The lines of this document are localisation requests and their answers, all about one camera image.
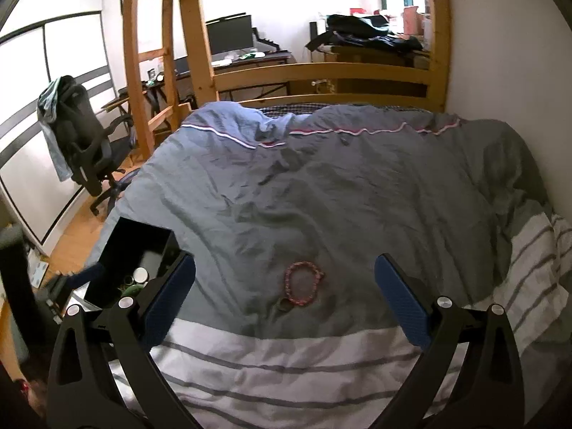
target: wooden floor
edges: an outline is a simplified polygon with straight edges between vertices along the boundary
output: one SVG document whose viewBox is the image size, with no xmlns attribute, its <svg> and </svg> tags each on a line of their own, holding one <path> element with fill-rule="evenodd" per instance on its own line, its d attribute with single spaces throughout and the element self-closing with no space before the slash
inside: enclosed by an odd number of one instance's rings
<svg viewBox="0 0 572 429">
<path fill-rule="evenodd" d="M 130 172 L 142 164 L 141 158 L 134 157 L 133 159 L 126 159 L 121 167 L 126 172 Z M 114 173 L 114 177 L 121 179 L 122 175 Z M 95 197 L 89 197 L 59 239 L 54 251 L 48 258 L 50 264 L 44 282 L 47 282 L 56 272 L 78 272 L 84 266 L 93 245 L 97 242 L 99 232 L 101 232 L 101 227 L 107 217 L 107 200 L 98 207 L 99 216 L 93 216 L 89 205 L 94 200 Z"/>
</svg>

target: office chair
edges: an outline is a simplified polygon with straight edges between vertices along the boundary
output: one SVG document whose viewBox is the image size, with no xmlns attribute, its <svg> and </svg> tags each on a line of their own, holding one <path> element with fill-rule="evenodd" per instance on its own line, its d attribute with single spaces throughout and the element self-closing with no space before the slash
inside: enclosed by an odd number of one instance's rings
<svg viewBox="0 0 572 429">
<path fill-rule="evenodd" d="M 131 130 L 133 118 L 124 114 L 104 128 L 93 112 L 85 87 L 76 84 L 71 76 L 62 77 L 58 88 L 57 116 L 50 127 L 73 173 L 72 180 L 85 187 L 91 196 L 97 197 L 90 205 L 94 216 L 99 214 L 97 206 L 107 198 L 109 214 L 119 194 L 139 172 L 139 168 L 135 169 L 119 181 L 113 177 L 113 172 L 125 174 L 125 170 L 119 167 L 135 142 L 133 134 L 109 141 L 108 137 L 122 123 Z M 101 193 L 101 182 L 105 180 L 109 181 L 109 189 Z"/>
</svg>

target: black storage box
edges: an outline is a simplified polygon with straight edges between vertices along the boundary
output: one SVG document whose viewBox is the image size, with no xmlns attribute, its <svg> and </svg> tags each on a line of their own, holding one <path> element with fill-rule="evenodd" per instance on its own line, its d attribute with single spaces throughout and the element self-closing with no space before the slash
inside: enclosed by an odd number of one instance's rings
<svg viewBox="0 0 572 429">
<path fill-rule="evenodd" d="M 181 252 L 170 229 L 119 218 L 99 257 L 101 274 L 90 281 L 85 300 L 109 308 L 122 296 L 137 268 L 161 277 Z"/>
</svg>

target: bag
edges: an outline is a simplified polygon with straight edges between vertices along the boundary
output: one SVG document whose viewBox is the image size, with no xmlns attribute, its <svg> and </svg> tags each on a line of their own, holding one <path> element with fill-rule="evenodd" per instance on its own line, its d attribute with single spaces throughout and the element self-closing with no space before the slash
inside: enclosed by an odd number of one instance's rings
<svg viewBox="0 0 572 429">
<path fill-rule="evenodd" d="M 357 18 L 334 14 L 328 17 L 328 30 L 310 40 L 306 48 L 317 50 L 320 45 L 339 45 L 372 48 L 374 50 L 410 53 L 422 50 L 416 37 L 405 40 L 390 31 L 389 21 L 382 15 Z"/>
</svg>

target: chair base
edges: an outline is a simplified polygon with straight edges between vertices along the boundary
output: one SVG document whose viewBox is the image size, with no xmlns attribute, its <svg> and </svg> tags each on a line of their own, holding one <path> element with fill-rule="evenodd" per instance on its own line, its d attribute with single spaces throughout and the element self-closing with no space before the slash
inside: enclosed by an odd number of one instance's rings
<svg viewBox="0 0 572 429">
<path fill-rule="evenodd" d="M 106 199 L 109 199 L 108 211 L 107 211 L 108 215 L 109 213 L 111 213 L 111 210 L 115 207 L 115 202 L 119 198 L 119 195 L 129 186 L 133 178 L 139 172 L 139 169 L 141 168 L 138 167 L 137 169 L 128 172 L 118 181 L 116 181 L 113 178 L 109 179 L 109 184 L 111 187 L 107 189 L 105 192 L 103 192 L 99 197 L 95 199 L 95 201 L 92 204 L 89 205 L 89 209 L 92 211 L 93 216 L 99 215 L 99 210 L 97 209 L 97 207 L 101 204 L 101 202 L 103 202 Z"/>
</svg>

